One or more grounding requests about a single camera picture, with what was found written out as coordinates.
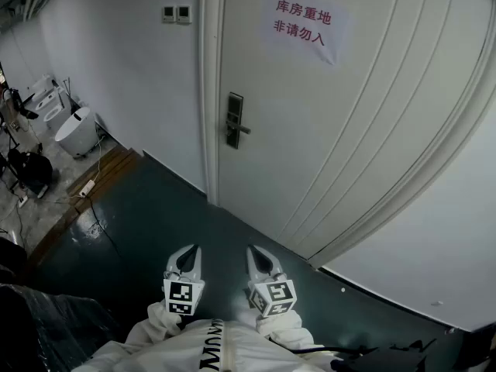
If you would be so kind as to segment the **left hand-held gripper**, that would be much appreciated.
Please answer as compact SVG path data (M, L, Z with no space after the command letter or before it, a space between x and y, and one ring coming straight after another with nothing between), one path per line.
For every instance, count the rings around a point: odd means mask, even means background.
M165 308L169 313L193 316L205 287L201 268L200 246L188 245L169 257L163 281ZM191 278L175 272L191 272Z

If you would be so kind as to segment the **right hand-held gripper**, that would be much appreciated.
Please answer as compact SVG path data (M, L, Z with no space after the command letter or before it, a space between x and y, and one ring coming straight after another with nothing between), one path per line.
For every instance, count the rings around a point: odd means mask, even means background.
M248 301L263 318L288 313L297 301L293 280L284 273L279 259L263 247L249 245L246 261L250 276Z

